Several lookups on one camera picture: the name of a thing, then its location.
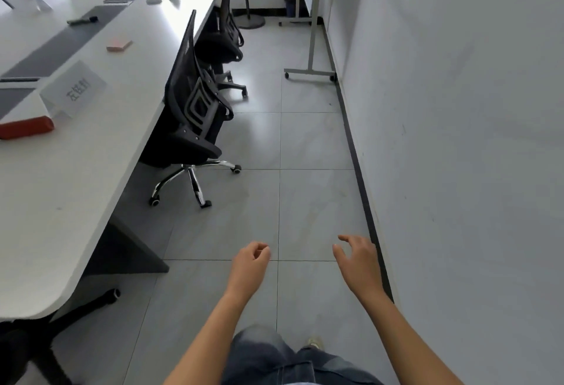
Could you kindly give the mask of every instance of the blue jeans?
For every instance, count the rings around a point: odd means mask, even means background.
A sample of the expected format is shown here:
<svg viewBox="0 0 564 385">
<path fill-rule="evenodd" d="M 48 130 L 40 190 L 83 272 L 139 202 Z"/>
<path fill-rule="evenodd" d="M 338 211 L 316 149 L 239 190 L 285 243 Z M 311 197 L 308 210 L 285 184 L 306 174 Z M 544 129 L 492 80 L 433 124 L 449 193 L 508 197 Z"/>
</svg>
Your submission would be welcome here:
<svg viewBox="0 0 564 385">
<path fill-rule="evenodd" d="M 273 329 L 251 326 L 231 343 L 222 385 L 382 385 L 374 376 L 341 357 L 306 347 L 297 353 Z"/>
</svg>

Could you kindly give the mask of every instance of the shoe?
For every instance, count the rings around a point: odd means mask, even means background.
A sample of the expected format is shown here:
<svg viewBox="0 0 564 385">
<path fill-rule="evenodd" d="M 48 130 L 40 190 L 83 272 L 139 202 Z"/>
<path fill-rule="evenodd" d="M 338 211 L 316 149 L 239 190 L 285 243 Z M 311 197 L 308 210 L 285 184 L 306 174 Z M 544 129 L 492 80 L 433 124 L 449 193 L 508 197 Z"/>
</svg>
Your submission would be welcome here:
<svg viewBox="0 0 564 385">
<path fill-rule="evenodd" d="M 323 341 L 321 340 L 321 338 L 317 337 L 317 336 L 312 336 L 311 338 L 307 339 L 307 342 L 304 346 L 304 348 L 307 347 L 314 347 L 319 349 L 320 351 L 325 351 L 325 346 L 323 346 Z"/>
</svg>

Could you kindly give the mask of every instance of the tile floor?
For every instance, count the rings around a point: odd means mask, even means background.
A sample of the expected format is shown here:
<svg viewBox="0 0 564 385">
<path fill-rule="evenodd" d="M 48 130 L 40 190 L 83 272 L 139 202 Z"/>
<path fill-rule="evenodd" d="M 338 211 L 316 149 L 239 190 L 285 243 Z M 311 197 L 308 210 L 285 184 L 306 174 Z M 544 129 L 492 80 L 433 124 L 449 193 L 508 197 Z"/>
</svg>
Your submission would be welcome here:
<svg viewBox="0 0 564 385">
<path fill-rule="evenodd" d="M 330 69 L 318 33 L 315 68 Z M 86 385 L 159 385 L 221 296 L 229 259 L 251 239 L 272 248 L 263 285 L 237 329 L 277 328 L 294 349 L 309 335 L 328 352 L 386 384 L 397 380 L 376 330 L 342 281 L 331 244 L 338 233 L 368 235 L 334 84 L 292 76 L 307 66 L 309 27 L 245 31 L 245 57 L 226 68 L 249 98 L 227 93 L 236 112 L 217 140 L 225 159 L 243 166 L 198 171 L 213 206 L 201 210 L 185 176 L 166 186 L 156 208 L 150 191 L 168 170 L 138 165 L 116 213 L 170 265 L 164 275 L 91 277 L 72 307 L 111 286 L 122 298 L 74 324 L 54 342 L 70 377 Z M 33 366 L 21 384 L 45 384 Z"/>
</svg>

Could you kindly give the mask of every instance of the white tabletop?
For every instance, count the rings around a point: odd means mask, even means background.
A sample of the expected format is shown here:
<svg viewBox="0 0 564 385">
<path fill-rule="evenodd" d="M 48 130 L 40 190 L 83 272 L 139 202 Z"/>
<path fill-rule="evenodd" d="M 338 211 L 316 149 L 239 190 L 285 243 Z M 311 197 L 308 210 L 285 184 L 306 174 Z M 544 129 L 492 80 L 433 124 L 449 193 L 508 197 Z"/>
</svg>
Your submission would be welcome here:
<svg viewBox="0 0 564 385">
<path fill-rule="evenodd" d="M 70 297 L 164 107 L 191 11 L 197 37 L 213 3 L 136 0 L 31 94 L 79 59 L 108 83 L 52 133 L 0 142 L 0 319 L 43 317 Z M 116 36 L 133 44 L 106 52 Z"/>
<path fill-rule="evenodd" d="M 30 0 L 26 9 L 0 15 L 0 75 L 67 27 L 67 20 L 80 18 L 104 0 L 70 0 L 55 9 L 40 12 Z"/>
</svg>

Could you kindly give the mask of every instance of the forearm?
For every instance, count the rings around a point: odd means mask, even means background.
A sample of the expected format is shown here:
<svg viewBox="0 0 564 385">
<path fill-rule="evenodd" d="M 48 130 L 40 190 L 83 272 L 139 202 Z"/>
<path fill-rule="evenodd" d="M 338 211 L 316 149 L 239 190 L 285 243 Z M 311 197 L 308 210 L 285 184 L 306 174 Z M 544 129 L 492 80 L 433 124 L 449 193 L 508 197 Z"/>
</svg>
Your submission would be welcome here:
<svg viewBox="0 0 564 385">
<path fill-rule="evenodd" d="M 245 303 L 224 295 L 164 385 L 219 385 Z"/>
<path fill-rule="evenodd" d="M 462 385 L 383 292 L 360 299 L 402 385 Z"/>
</svg>

